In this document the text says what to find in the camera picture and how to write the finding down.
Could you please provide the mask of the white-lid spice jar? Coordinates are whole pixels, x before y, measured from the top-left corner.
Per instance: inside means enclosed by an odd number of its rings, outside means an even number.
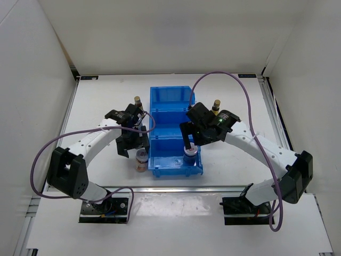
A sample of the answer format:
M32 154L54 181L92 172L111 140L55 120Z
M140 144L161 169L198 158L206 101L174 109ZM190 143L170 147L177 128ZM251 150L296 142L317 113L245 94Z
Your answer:
M144 172L148 169L148 153L145 149L139 149L136 152L135 160L138 172Z
M183 164L185 166L195 166L196 159L199 152L199 147L194 143L190 143L191 148L187 149L186 146L183 148Z

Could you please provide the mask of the small brown yellow bottle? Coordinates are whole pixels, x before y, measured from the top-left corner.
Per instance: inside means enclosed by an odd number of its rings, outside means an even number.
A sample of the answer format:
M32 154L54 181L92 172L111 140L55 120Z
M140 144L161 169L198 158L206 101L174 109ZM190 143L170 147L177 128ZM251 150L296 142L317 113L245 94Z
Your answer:
M220 104L221 104L221 101L219 99L216 99L213 103L213 106L211 108L211 112L214 113L216 116L218 115L219 113L219 110L220 110Z
M141 98L139 96L134 97L134 102L137 107L139 107L141 110L143 110L143 105L141 102Z

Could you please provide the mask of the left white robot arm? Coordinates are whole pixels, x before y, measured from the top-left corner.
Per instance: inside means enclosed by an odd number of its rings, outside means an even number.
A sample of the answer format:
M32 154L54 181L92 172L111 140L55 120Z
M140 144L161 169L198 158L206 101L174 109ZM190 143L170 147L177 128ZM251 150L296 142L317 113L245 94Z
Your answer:
M93 204L99 213L110 211L109 191L90 182L87 168L91 161L112 142L117 154L129 157L131 149L149 150L149 130L142 124L147 115L139 106L129 104L125 110L111 110L97 128L73 145L53 150L47 173L47 183L73 199Z

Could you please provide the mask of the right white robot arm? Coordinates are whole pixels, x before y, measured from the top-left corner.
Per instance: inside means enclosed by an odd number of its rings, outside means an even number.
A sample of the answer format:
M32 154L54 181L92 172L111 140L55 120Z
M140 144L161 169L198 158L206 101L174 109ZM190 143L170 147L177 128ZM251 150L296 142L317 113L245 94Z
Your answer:
M269 180L252 183L239 196L239 206L252 213L267 201L282 199L296 204L313 178L313 156L302 151L296 153L256 135L235 114L221 110L218 114L208 110L201 102L186 113L189 121L180 124L184 146L204 146L222 141L233 145L266 165L273 174Z

